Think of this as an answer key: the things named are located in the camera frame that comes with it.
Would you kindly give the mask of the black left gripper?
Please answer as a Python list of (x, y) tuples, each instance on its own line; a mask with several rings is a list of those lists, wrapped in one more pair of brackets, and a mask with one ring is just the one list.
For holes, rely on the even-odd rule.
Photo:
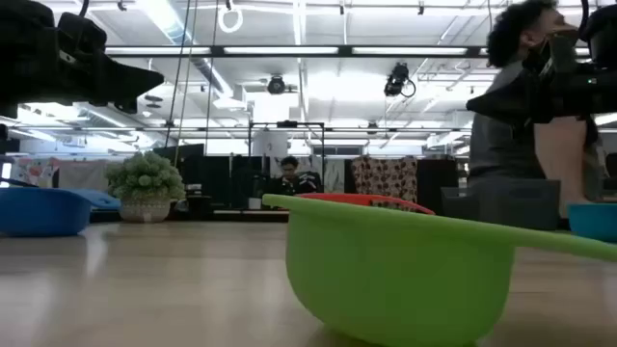
[(106, 33), (84, 16), (64, 13), (58, 23), (58, 59), (50, 98), (62, 102), (114, 103), (138, 112), (138, 97), (164, 82), (157, 71), (120, 64), (105, 54)]

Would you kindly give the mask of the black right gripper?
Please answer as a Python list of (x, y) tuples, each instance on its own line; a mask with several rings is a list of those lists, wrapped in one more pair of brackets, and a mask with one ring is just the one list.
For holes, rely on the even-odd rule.
[(521, 72), (505, 86), (467, 101), (469, 111), (507, 124), (548, 123), (554, 116), (616, 112), (616, 67), (575, 63), (541, 75)]

